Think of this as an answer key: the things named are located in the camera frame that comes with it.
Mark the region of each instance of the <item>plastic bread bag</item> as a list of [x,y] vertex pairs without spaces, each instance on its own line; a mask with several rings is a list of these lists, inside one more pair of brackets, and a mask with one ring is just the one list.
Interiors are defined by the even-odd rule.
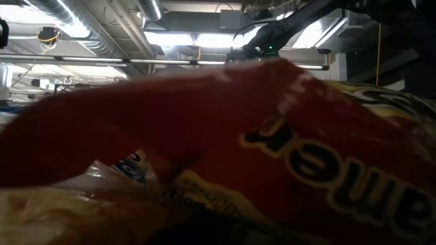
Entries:
[[0,244],[144,244],[190,214],[101,163],[51,187],[0,191]]
[[173,202],[307,243],[425,244],[435,118],[423,99],[321,82],[280,59],[225,66],[37,103],[0,135],[0,184],[58,182],[141,150],[157,178],[146,170],[145,188]]

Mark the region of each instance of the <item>chip bag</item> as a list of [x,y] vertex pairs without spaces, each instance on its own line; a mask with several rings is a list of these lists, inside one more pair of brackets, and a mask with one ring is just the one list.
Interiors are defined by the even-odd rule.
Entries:
[[281,59],[225,66],[37,103],[0,135],[0,184],[57,182],[140,150],[134,179],[173,202],[308,244],[425,244],[435,119],[423,99],[321,82]]

